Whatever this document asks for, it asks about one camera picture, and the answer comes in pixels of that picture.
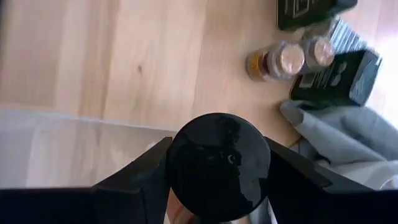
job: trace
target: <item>spice jar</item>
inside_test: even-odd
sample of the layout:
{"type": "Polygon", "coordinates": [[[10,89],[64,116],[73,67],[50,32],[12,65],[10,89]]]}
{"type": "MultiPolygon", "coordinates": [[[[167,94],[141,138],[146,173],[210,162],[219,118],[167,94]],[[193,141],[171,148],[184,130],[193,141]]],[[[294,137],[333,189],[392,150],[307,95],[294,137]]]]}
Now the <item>spice jar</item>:
{"type": "Polygon", "coordinates": [[[246,70],[256,81],[288,80],[301,71],[304,61],[304,51],[299,44],[281,42],[249,54],[246,70]]]}
{"type": "Polygon", "coordinates": [[[313,37],[303,40],[300,45],[304,50],[305,63],[299,74],[319,72],[331,65],[335,59],[333,46],[324,37],[313,37]]]}

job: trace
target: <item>glass jar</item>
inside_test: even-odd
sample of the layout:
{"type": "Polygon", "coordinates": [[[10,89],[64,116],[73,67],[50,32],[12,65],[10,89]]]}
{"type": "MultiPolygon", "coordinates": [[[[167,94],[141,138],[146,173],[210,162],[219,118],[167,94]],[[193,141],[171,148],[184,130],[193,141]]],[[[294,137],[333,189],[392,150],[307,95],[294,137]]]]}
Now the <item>glass jar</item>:
{"type": "Polygon", "coordinates": [[[256,81],[289,80],[301,71],[305,61],[299,44],[281,42],[248,55],[246,70],[256,81]]]}

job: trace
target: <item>black device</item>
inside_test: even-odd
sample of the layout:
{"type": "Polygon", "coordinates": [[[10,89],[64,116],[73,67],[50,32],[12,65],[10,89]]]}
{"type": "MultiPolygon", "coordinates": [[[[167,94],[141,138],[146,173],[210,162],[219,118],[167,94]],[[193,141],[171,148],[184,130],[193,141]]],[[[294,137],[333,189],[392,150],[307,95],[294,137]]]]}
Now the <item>black device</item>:
{"type": "Polygon", "coordinates": [[[277,0],[277,25],[295,30],[355,7],[358,0],[277,0]]]}
{"type": "Polygon", "coordinates": [[[0,190],[0,223],[163,223],[169,189],[202,223],[251,213],[279,223],[393,223],[398,192],[324,169],[231,114],[189,122],[92,187],[0,190]]]}
{"type": "Polygon", "coordinates": [[[370,50],[336,55],[326,69],[297,77],[290,98],[311,101],[320,107],[364,106],[380,66],[380,57],[370,50]]]}

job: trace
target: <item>black container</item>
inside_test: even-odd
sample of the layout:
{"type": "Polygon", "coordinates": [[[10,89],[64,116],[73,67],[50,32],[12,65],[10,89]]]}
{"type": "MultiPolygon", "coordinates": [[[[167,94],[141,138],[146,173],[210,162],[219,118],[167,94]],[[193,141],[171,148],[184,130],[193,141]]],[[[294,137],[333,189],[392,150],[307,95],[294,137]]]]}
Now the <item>black container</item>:
{"type": "Polygon", "coordinates": [[[295,30],[355,7],[358,0],[277,0],[277,25],[295,30]]]}
{"type": "Polygon", "coordinates": [[[290,98],[318,106],[363,106],[368,100],[381,59],[369,50],[340,54],[321,72],[298,77],[290,98]]]}

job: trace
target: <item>gray cloth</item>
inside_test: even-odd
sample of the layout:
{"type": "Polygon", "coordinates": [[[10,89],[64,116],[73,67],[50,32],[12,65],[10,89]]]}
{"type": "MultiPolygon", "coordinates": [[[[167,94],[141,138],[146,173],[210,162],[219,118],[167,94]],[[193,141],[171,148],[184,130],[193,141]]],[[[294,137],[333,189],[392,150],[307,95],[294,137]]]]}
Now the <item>gray cloth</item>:
{"type": "Polygon", "coordinates": [[[309,159],[319,154],[332,166],[398,159],[398,131],[369,108],[286,101],[280,110],[303,136],[293,149],[309,159]]]}

